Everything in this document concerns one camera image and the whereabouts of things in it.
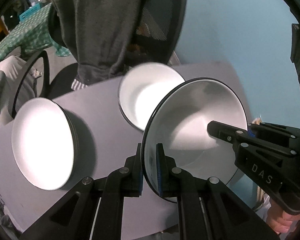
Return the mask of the person right hand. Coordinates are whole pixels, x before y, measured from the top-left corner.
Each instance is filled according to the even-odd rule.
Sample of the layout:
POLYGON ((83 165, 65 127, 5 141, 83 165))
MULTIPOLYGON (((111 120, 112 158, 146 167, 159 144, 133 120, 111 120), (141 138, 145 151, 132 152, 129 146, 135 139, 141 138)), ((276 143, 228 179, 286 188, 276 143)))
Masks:
POLYGON ((287 233, 295 221, 300 221, 300 214, 286 213, 273 199, 270 198, 270 208, 267 211, 266 223, 277 234, 287 233))

